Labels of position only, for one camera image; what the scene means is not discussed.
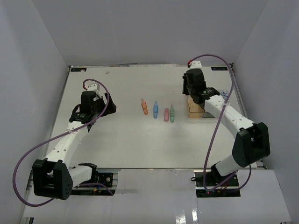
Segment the blue-lidded cleaning gel jar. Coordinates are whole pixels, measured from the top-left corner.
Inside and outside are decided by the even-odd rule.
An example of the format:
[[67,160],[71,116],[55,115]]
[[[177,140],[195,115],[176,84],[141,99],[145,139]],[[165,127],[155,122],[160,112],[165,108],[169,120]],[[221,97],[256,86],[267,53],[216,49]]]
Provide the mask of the blue-lidded cleaning gel jar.
[[229,97],[229,92],[227,91],[221,91],[220,95],[223,97],[224,100],[227,100]]

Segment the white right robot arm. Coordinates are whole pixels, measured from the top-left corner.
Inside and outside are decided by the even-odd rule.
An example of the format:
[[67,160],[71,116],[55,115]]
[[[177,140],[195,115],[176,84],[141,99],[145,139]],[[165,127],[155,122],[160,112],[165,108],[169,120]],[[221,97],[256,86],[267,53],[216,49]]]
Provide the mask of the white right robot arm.
[[191,96],[193,102],[218,119],[217,126],[223,124],[234,137],[231,154],[204,172],[202,180],[211,180],[222,186],[237,170],[270,155],[269,131],[263,122],[254,121],[241,115],[213,87],[207,87],[200,68],[187,70],[183,75],[183,94]]

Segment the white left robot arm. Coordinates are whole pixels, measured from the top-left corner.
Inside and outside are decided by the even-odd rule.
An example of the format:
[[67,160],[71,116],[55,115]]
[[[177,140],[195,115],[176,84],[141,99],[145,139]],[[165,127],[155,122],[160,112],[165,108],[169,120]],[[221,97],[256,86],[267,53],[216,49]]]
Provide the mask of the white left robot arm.
[[72,111],[67,135],[59,140],[43,160],[33,163],[35,195],[66,200],[74,187],[82,183],[88,186],[98,183],[99,175],[95,164],[80,163],[74,168],[69,164],[80,142],[91,130],[91,120],[100,114],[106,116],[115,112],[116,105],[110,98],[104,101],[97,84],[91,84],[81,93],[81,103]]

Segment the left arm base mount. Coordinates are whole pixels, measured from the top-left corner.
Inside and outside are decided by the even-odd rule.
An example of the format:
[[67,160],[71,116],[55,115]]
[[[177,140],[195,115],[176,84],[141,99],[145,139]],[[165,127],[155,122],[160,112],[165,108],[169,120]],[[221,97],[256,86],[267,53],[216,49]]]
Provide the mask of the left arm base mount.
[[116,191],[117,174],[111,172],[97,173],[94,180],[76,186],[71,195],[74,196],[113,196]]

